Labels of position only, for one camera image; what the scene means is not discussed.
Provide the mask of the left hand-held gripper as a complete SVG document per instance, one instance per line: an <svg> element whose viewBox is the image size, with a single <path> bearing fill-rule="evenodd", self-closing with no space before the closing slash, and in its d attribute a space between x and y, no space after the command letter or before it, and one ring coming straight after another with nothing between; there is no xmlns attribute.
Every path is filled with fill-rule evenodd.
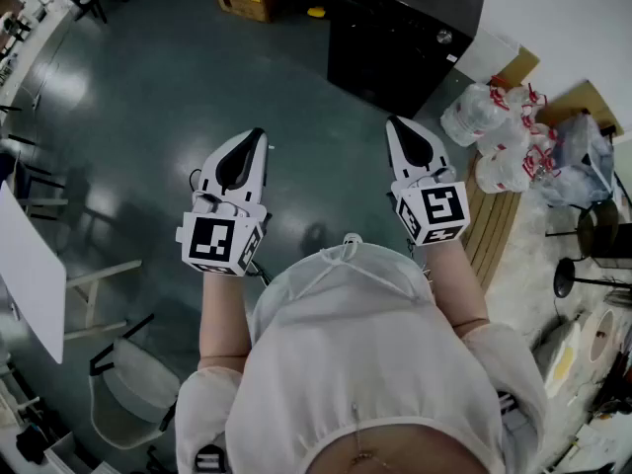
<svg viewBox="0 0 632 474"><path fill-rule="evenodd" d="M265 131L255 127L231 137L205 160L192 210L183 214L176 230L185 264L230 277L247 273L268 218L268 210L259 203L268 151ZM245 201L214 195L241 195Z"/></svg>

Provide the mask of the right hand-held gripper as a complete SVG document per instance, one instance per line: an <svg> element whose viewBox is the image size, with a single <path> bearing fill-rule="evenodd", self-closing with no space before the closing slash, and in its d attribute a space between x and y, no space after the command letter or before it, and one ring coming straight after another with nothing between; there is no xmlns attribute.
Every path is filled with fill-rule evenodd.
<svg viewBox="0 0 632 474"><path fill-rule="evenodd" d="M418 247L457 240L470 224L464 182L443 142L425 126L391 115L386 122L395 212Z"/></svg>

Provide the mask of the person's right forearm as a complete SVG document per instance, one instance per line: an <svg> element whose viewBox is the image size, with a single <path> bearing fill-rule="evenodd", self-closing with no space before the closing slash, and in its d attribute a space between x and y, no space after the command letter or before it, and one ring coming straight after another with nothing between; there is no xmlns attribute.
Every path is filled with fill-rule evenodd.
<svg viewBox="0 0 632 474"><path fill-rule="evenodd" d="M429 245L426 255L436 306L455 334L462 338L488 324L485 295L461 243Z"/></svg>

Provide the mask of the person's left forearm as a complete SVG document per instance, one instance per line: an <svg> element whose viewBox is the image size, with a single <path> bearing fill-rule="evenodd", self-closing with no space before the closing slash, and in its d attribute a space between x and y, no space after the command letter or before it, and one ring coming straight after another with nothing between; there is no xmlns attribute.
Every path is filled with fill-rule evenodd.
<svg viewBox="0 0 632 474"><path fill-rule="evenodd" d="M199 369L243 372L252 343L241 277L203 274L198 348Z"/></svg>

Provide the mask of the clear plastic bags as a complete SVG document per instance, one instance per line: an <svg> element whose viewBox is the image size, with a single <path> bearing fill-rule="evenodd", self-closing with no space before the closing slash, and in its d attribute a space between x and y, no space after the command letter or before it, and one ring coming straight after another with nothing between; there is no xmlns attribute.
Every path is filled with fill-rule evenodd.
<svg viewBox="0 0 632 474"><path fill-rule="evenodd" d="M505 89L473 83L445 109L440 124L456 144L468 147L499 128L509 114Z"/></svg>

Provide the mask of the wooden slatted pallet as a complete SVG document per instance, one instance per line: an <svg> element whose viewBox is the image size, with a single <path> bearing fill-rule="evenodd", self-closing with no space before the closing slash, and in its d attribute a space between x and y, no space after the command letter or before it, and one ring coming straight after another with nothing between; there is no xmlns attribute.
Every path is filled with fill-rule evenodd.
<svg viewBox="0 0 632 474"><path fill-rule="evenodd" d="M480 158L476 152L468 168L465 186L471 221L461 242L479 283L487 291L508 243L521 194L485 194L475 178Z"/></svg>

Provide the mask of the clear plastic bag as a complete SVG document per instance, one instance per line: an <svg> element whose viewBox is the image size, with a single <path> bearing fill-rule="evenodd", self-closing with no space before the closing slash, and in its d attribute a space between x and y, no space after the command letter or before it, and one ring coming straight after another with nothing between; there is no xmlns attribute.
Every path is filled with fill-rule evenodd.
<svg viewBox="0 0 632 474"><path fill-rule="evenodd" d="M551 206L589 208L611 198L614 179L613 146L590 114L561 122L552 151L553 170L535 184Z"/></svg>

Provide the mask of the black round-base stool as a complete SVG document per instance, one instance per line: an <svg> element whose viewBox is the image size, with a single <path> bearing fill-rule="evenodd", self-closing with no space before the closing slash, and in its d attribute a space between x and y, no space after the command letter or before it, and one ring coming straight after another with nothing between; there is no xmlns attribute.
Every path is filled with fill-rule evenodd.
<svg viewBox="0 0 632 474"><path fill-rule="evenodd" d="M567 297L575 283L611 287L618 290L632 292L632 284L617 282L611 279L590 279L576 277L575 261L563 258L559 261L553 277L553 291L557 298Z"/></svg>

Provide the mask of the person's white top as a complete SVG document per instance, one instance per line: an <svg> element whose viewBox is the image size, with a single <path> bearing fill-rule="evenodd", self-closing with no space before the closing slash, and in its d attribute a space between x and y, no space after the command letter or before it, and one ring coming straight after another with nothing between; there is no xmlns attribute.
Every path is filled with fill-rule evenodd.
<svg viewBox="0 0 632 474"><path fill-rule="evenodd" d="M547 396L524 337L459 338L426 265L341 244L278 275L247 312L242 373L183 383L178 474L530 474Z"/></svg>

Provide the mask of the white table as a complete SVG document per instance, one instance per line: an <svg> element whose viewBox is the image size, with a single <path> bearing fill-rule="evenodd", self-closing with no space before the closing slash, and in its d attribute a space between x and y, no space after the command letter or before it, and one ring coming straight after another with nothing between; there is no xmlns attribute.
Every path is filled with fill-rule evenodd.
<svg viewBox="0 0 632 474"><path fill-rule="evenodd" d="M0 186L0 277L41 344L62 363L66 269L6 183Z"/></svg>

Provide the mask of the grey chair black legs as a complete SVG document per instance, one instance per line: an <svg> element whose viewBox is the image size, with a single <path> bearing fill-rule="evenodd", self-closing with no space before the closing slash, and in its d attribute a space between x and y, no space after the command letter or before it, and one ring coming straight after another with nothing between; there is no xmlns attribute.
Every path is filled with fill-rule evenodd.
<svg viewBox="0 0 632 474"><path fill-rule="evenodd" d="M172 422L180 379L132 337L145 317L90 359L91 423L110 446L130 450L160 437Z"/></svg>

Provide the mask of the pale wooden stool frame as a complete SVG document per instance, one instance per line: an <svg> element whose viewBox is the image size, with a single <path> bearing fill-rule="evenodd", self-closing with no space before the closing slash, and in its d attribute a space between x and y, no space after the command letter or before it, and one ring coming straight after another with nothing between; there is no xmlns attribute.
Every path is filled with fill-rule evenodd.
<svg viewBox="0 0 632 474"><path fill-rule="evenodd" d="M111 331L116 331L127 326L127 321L119 321L110 324L95 323L95 312L100 283L102 280L139 269L142 266L141 260L132 260L116 266L104 268L91 274L86 274L71 278L66 283L66 290L74 290L83 300L85 305L85 326L83 329L68 331L64 333L63 340L71 341L81 338L93 337Z"/></svg>

